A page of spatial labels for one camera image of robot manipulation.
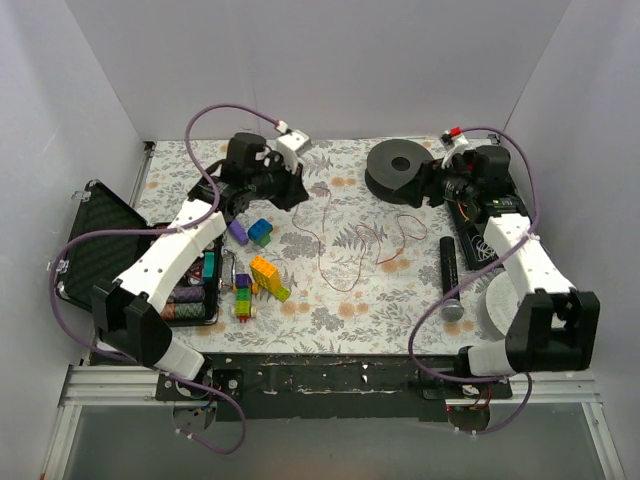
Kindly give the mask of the black perforated cable spool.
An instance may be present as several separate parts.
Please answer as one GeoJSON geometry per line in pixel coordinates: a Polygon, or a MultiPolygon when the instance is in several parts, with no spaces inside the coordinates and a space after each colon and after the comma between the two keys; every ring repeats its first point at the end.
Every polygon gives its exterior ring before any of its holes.
{"type": "Polygon", "coordinates": [[[384,140],[367,155],[366,186],[383,202],[407,205],[399,198],[399,189],[418,175],[423,162],[432,160],[431,153],[414,141],[384,140]]]}

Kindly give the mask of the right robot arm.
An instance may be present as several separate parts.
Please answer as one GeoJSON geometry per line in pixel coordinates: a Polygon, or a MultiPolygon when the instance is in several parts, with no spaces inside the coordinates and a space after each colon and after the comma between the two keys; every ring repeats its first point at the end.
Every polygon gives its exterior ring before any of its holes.
{"type": "Polygon", "coordinates": [[[405,203],[460,203],[483,228],[495,263],[505,268],[518,308],[503,339],[461,349],[449,375],[454,389],[475,397],[490,381],[519,373],[581,371],[593,355],[600,302],[578,290],[554,265],[535,234],[509,174],[511,156],[495,145],[464,148],[433,158],[412,143],[394,153],[390,166],[399,179],[393,192],[405,203]]]}

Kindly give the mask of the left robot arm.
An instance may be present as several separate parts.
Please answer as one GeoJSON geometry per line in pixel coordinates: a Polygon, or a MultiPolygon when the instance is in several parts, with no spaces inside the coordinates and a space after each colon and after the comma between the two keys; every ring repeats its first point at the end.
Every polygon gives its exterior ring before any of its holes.
{"type": "Polygon", "coordinates": [[[161,317],[170,293],[205,248],[222,236],[254,200],[290,210],[308,200],[300,155],[309,137],[299,130],[279,136],[273,148],[265,138],[240,132],[228,143],[225,159],[207,168],[214,185],[201,179],[189,192],[171,233],[161,235],[127,270],[92,289],[92,314],[100,339],[139,364],[178,376],[178,387],[193,400],[213,386],[201,353],[177,339],[161,317]]]}

